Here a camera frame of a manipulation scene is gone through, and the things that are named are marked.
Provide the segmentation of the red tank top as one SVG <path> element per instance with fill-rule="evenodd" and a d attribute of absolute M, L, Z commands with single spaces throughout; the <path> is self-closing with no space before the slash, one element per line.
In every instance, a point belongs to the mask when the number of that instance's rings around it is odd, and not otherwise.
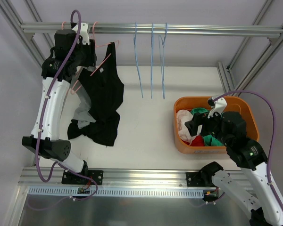
<path fill-rule="evenodd" d="M 201 135 L 196 136 L 192 140 L 190 146 L 205 146 L 205 143 L 204 143 L 202 136 Z"/>

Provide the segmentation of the green tank top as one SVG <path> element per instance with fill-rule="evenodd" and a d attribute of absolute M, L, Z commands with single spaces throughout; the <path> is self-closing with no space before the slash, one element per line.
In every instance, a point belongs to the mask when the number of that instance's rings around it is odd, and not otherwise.
<path fill-rule="evenodd" d="M 205 108 L 194 108 L 194 109 L 191 110 L 192 115 L 194 115 L 195 113 L 206 113 L 206 112 L 209 112 L 209 110 L 207 110 Z M 220 143 L 212 135 L 206 135 L 206 136 L 201 135 L 201 136 L 204 140 L 205 146 L 223 146 L 223 144 Z"/>

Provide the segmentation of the white tank top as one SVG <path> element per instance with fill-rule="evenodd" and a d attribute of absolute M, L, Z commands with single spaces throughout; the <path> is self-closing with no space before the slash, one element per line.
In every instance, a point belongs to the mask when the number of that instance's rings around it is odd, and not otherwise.
<path fill-rule="evenodd" d="M 185 123 L 191 121 L 193 119 L 193 115 L 188 110 L 179 110 L 176 113 L 176 124 L 178 128 L 178 135 L 182 141 L 187 142 L 189 145 L 192 144 L 192 141 L 196 138 L 196 136 L 200 135 L 201 126 L 199 126 L 197 135 L 191 136 L 188 128 Z"/>

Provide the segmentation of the black tank top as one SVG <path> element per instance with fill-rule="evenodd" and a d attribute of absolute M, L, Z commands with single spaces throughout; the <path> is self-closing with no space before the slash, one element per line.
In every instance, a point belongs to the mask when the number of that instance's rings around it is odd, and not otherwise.
<path fill-rule="evenodd" d="M 90 72 L 83 69 L 78 77 L 82 87 L 91 101 L 87 113 L 95 120 L 86 126 L 79 126 L 78 120 L 72 119 L 67 129 L 68 139 L 81 135 L 105 146 L 113 146 L 117 137 L 120 115 L 117 109 L 124 100 L 124 84 L 117 74 L 116 45 L 111 42 L 107 46 L 102 64 Z"/>

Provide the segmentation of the blue hanger of white top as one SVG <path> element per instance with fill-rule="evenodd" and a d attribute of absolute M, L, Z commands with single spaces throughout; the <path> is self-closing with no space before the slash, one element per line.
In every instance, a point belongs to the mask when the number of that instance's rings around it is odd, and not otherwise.
<path fill-rule="evenodd" d="M 136 47 L 136 37 L 137 37 L 137 23 L 135 22 L 135 24 L 134 24 L 134 37 L 133 37 L 134 57 L 135 57 L 135 65 L 136 65 L 137 75 L 138 75 L 138 79 L 139 79 L 141 97 L 143 98 L 144 95 L 143 95 L 143 88 L 142 88 L 141 73 L 140 73 L 139 64 L 138 64 L 138 54 L 137 54 L 137 47 Z"/>

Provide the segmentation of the blue hanger of green top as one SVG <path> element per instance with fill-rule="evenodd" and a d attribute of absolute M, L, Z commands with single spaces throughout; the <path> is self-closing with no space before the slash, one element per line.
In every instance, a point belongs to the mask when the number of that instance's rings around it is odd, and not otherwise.
<path fill-rule="evenodd" d="M 151 24 L 151 40 L 150 40 L 150 96 L 153 99 L 153 46 L 154 45 L 154 24 Z"/>

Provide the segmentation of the blue hanger of red top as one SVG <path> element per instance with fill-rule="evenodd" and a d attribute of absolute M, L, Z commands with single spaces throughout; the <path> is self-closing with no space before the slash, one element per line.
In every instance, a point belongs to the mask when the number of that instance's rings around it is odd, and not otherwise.
<path fill-rule="evenodd" d="M 161 81 L 162 81 L 162 96 L 165 99 L 165 42 L 167 37 L 168 24 L 165 24 L 165 35 L 158 36 L 159 58 L 161 68 Z"/>

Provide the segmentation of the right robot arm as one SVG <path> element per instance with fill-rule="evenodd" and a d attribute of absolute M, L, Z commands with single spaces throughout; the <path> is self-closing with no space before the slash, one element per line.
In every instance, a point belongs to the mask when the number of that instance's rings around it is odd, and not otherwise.
<path fill-rule="evenodd" d="M 246 121 L 238 112 L 196 113 L 185 123 L 191 136 L 212 135 L 226 147 L 230 159 L 241 169 L 256 194 L 250 195 L 234 182 L 217 162 L 209 163 L 192 178 L 205 186 L 221 188 L 243 210 L 252 226 L 283 226 L 283 197 L 267 170 L 268 157 L 262 146 L 247 136 Z"/>

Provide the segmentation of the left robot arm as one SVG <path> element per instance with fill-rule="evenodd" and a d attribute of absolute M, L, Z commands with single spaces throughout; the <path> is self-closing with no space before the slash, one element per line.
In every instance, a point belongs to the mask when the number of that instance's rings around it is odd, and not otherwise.
<path fill-rule="evenodd" d="M 77 68 L 92 66 L 95 47 L 88 31 L 79 26 L 58 30 L 55 46 L 42 64 L 42 97 L 35 125 L 29 136 L 22 138 L 22 145 L 35 154 L 61 164 L 72 179 L 84 184 L 89 178 L 87 163 L 71 151 L 68 140 L 59 137 L 60 118 L 64 102 Z"/>

